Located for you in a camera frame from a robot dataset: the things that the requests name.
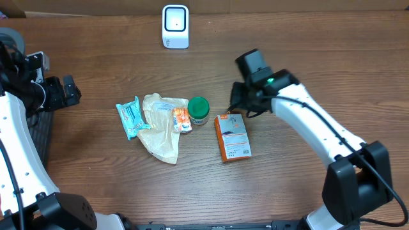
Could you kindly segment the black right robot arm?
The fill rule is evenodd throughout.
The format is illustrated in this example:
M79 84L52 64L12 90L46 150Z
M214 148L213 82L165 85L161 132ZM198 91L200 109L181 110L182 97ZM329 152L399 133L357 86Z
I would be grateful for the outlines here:
M392 176L389 152L368 144L323 110L288 70L274 72L258 49L236 59L243 82L231 91L232 109L248 118L272 112L310 145L327 170L323 206L295 224L297 229L359 229L362 216L389 203Z

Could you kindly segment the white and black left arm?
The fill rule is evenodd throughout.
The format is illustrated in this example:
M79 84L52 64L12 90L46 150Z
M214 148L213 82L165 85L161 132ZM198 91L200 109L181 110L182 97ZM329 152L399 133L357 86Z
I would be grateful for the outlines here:
M48 67L44 53L27 56L19 35L1 32L1 229L133 229L123 215L60 192L47 174L27 121L81 98L72 76L46 78Z

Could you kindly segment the beige plastic bag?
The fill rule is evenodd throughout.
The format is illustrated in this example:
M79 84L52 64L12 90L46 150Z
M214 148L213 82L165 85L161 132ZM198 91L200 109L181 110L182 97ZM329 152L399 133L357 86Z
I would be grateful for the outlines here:
M137 137L155 158L176 164L179 152L180 133L174 129L173 109L187 108L184 98L166 98L158 93L146 95L143 111L150 129L139 130Z

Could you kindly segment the green lid jar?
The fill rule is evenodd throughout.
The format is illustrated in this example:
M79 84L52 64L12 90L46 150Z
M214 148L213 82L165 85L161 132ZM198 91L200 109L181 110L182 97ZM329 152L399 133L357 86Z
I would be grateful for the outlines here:
M188 112L192 124L204 125L208 121L210 104L201 96L194 97L189 101Z

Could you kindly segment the teal wipes packet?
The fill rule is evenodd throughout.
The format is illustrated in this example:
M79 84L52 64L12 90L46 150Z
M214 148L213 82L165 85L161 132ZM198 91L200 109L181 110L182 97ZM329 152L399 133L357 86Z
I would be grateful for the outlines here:
M149 124L143 120L139 98L137 96L134 97L132 102L116 104L116 109L118 110L121 123L129 141L137 137L138 131L151 128Z

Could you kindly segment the small orange white packet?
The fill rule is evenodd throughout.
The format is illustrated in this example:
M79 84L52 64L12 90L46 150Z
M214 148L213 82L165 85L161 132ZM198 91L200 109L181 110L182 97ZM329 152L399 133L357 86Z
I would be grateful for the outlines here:
M174 131L179 133L189 133L192 125L187 108L175 108L172 110Z

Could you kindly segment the orange white box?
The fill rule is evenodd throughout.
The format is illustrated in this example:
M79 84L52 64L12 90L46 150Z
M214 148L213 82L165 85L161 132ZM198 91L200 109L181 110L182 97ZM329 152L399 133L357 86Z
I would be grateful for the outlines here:
M215 129L223 162L252 156L251 147L241 114L221 114L215 117Z

